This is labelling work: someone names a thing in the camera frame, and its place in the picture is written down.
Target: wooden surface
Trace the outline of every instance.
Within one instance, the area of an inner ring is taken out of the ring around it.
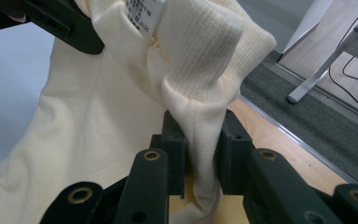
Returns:
[[[336,185],[345,183],[341,177],[311,156],[294,140],[280,131],[278,127],[271,124],[242,100],[237,99],[229,106],[229,109],[235,113],[243,127],[251,135],[257,148],[269,148],[283,154],[309,185],[332,194]],[[186,178],[186,198],[180,200],[178,197],[171,197],[170,212],[180,209],[193,200],[191,186],[192,179],[191,175],[188,174]],[[237,223],[249,223],[242,207],[242,197],[224,196],[215,224]]]
[[[301,77],[311,76],[333,53],[357,16],[358,0],[333,1],[316,30],[284,56],[280,63]],[[342,53],[333,63],[331,74],[337,83],[350,91],[358,100],[358,80],[342,75],[342,69],[350,58],[350,54]],[[358,59],[354,59],[348,65],[345,73],[358,77]],[[318,86],[358,108],[358,104],[344,90],[334,84],[328,76],[321,80]]]

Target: wooden table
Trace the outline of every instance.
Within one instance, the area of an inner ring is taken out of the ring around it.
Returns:
[[[281,153],[312,187],[332,194],[334,188],[346,181],[309,154],[296,141],[286,135],[279,127],[273,125],[260,113],[237,99],[228,107],[240,120],[251,135],[257,148],[269,148]],[[192,196],[192,179],[186,178],[186,198],[170,198],[170,213],[180,209],[194,199]],[[224,196],[218,211],[215,224],[249,223],[242,206],[241,196]]]

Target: fabric fold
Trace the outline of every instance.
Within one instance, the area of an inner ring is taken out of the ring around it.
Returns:
[[[273,37],[235,0],[166,0],[152,36],[128,20],[124,1],[76,3],[105,48],[87,55],[56,40],[33,121],[0,163],[0,223],[36,223],[67,186],[106,188],[127,175],[166,109],[188,139],[196,198],[170,221],[213,223],[213,154],[227,105]]]

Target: black clamp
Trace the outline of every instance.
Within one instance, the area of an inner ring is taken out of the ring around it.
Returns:
[[[340,185],[333,196],[308,186],[280,153],[256,149],[229,110],[214,161],[223,193],[243,195],[250,223],[358,223],[358,185]],[[184,196],[185,164],[186,139],[167,112],[162,135],[137,154],[127,178],[105,190],[68,187],[41,223],[168,223],[168,196]]]
[[[27,16],[31,21],[73,48],[88,54],[102,52],[104,43],[95,32],[91,19],[74,0],[0,0],[0,11],[12,17]],[[7,19],[0,28],[15,25]]]

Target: white tag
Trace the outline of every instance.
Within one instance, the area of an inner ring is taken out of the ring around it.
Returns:
[[[165,0],[126,0],[129,19],[139,30],[152,35],[159,23]]]

